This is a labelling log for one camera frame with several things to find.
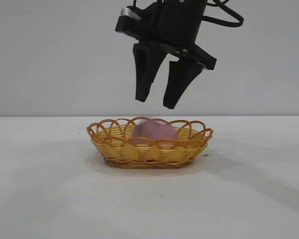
basket rim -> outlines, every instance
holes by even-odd
[[[131,144],[132,146],[141,147],[142,144],[140,145],[140,144],[133,143],[133,140],[141,139],[141,140],[145,140],[145,141],[149,142],[149,145],[147,145],[146,147],[157,146],[159,148],[161,148],[161,143],[162,142],[173,142],[174,146],[172,146],[172,148],[179,147],[179,146],[183,146],[185,148],[188,148],[188,144],[190,144],[190,143],[191,144],[197,143],[197,145],[201,144],[202,146],[205,146],[208,143],[208,141],[213,137],[213,133],[214,133],[213,129],[206,128],[206,125],[203,122],[199,121],[199,120],[188,121],[188,120],[185,120],[185,119],[178,119],[178,120],[173,120],[173,121],[165,121],[163,119],[159,119],[159,120],[165,121],[166,123],[169,123],[169,124],[184,123],[184,125],[182,127],[174,127],[174,128],[177,128],[177,129],[180,130],[182,128],[186,128],[187,126],[189,126],[190,130],[195,131],[196,135],[201,134],[203,136],[203,138],[201,140],[198,140],[198,139],[175,140],[175,139],[168,139],[168,138],[159,139],[159,140],[152,140],[152,139],[148,139],[148,138],[144,138],[144,137],[131,137],[131,138],[126,139],[124,137],[111,136],[111,135],[100,136],[100,134],[99,134],[99,132],[100,132],[99,129],[100,128],[102,129],[101,132],[103,132],[105,130],[108,130],[108,129],[112,129],[114,126],[115,127],[122,127],[121,130],[124,131],[131,124],[132,125],[137,125],[135,123],[135,121],[137,121],[137,120],[149,120],[149,119],[150,118],[148,118],[148,117],[136,117],[136,118],[133,118],[133,119],[120,118],[120,119],[117,119],[117,120],[105,119],[105,120],[102,120],[100,122],[95,122],[95,123],[90,124],[87,127],[87,132],[88,132],[89,136],[91,137],[92,141],[101,141],[102,143],[106,143],[111,147],[115,147],[115,146],[110,144],[108,142],[108,140],[120,140],[120,141],[123,142],[122,146],[124,146],[125,144]],[[122,121],[122,120],[127,121],[127,124],[120,124],[118,122],[118,121]],[[103,124],[107,123],[107,122],[111,123],[110,127],[104,127],[103,126]],[[203,130],[201,130],[201,131],[194,130],[192,128],[193,124],[200,124],[203,127]]]

white backdrop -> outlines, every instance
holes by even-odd
[[[162,106],[167,60],[148,101],[134,100],[136,41],[114,31],[132,2],[0,0],[0,116],[299,115],[299,0],[231,0],[243,27],[203,23],[197,44],[216,69],[173,111]]]

wicker basket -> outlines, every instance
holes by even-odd
[[[91,124],[87,131],[105,161],[111,166],[120,168],[183,167],[206,149],[213,135],[213,130],[206,128],[203,122],[175,120],[169,123],[177,130],[178,140],[153,141],[147,138],[132,138],[136,122],[144,119],[148,118],[106,119]],[[194,130],[195,124],[200,125],[202,130]],[[149,144],[136,145],[133,143],[134,139],[146,140]],[[173,142],[173,144],[172,146],[162,145],[162,142]]]

black cable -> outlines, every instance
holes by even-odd
[[[229,2],[229,0],[224,0],[222,3],[223,4],[226,4],[227,2]],[[218,6],[217,4],[215,4],[215,3],[207,3],[207,6]]]
[[[234,10],[226,6],[224,2],[220,0],[213,0],[213,2],[222,10],[224,10],[226,13],[231,15],[233,18],[237,19],[238,22],[224,21],[210,16],[203,16],[202,21],[207,21],[207,22],[211,22],[217,25],[227,26],[227,27],[240,27],[244,23],[244,18],[240,16],[237,12],[235,12]]]

pink ball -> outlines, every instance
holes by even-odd
[[[177,131],[167,122],[158,119],[147,119],[136,125],[132,137],[144,137],[151,140],[174,139],[177,140]],[[136,144],[149,144],[148,141],[135,139]],[[161,142],[160,144],[173,145],[173,142]]]

